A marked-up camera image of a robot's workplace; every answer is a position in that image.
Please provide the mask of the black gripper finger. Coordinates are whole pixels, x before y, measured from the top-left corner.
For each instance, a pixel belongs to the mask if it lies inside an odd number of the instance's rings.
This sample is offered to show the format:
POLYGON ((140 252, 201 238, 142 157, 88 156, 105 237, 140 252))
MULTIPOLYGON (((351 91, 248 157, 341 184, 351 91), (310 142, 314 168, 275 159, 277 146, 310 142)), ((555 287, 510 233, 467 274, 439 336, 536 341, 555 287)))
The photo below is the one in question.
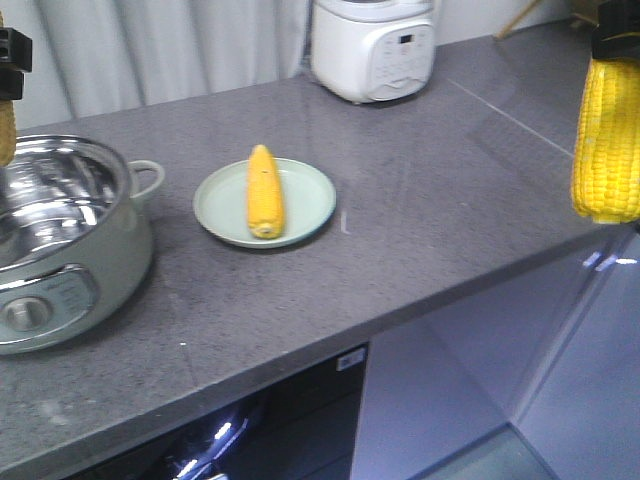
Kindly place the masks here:
POLYGON ((639 59, 638 0, 611 0, 598 6, 591 55, 597 60, 639 59))
POLYGON ((22 32, 1 28, 1 99, 21 100, 24 75, 32 71, 33 41, 22 32))

